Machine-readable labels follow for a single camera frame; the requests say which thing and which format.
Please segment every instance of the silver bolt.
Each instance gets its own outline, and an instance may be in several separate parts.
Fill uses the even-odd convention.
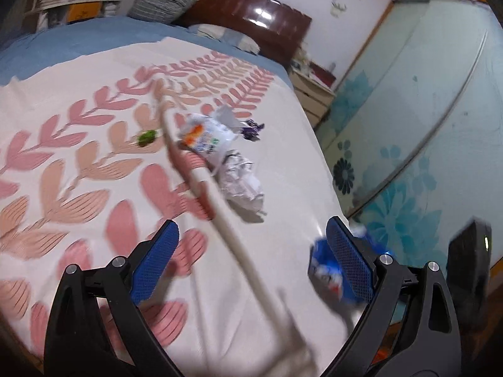
[[[70,264],[69,266],[66,267],[65,269],[66,273],[68,274],[72,274],[72,273],[75,273],[77,272],[77,265],[75,265],[74,263]]]
[[[122,265],[126,263],[126,258],[123,256],[116,256],[114,260],[112,261],[112,265],[115,266],[115,268],[120,268]]]
[[[389,256],[388,254],[382,254],[379,257],[379,260],[384,264],[384,265],[391,265],[393,263],[393,258]]]
[[[436,262],[433,262],[433,261],[428,262],[428,268],[431,269],[434,272],[437,272],[440,269],[439,265]]]

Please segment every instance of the blue gripper pad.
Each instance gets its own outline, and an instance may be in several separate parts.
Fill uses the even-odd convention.
[[[347,233],[334,218],[326,224],[326,240],[353,293],[356,297],[370,302],[374,297],[372,272]]]
[[[155,285],[178,246],[180,233],[178,225],[170,222],[162,233],[155,234],[154,244],[135,269],[129,296],[135,305],[152,295]]]

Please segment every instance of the orange drawer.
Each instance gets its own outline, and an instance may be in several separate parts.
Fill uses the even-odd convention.
[[[66,21],[72,22],[94,18],[100,12],[100,8],[100,2],[72,4],[68,10]]]

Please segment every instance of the blue bed sheet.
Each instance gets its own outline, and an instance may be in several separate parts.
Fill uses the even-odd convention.
[[[244,59],[273,72],[293,88],[285,69],[270,59],[241,51],[217,40],[190,34],[182,27],[124,16],[96,18],[65,25],[14,41],[0,52],[0,85],[7,85],[13,76],[20,80],[27,79],[46,67],[81,55],[138,42],[156,42],[167,36]]]

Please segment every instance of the headboard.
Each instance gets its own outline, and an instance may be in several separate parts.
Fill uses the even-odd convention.
[[[311,17],[275,0],[198,0],[175,24],[214,24],[242,32],[261,47],[260,55],[286,68]]]

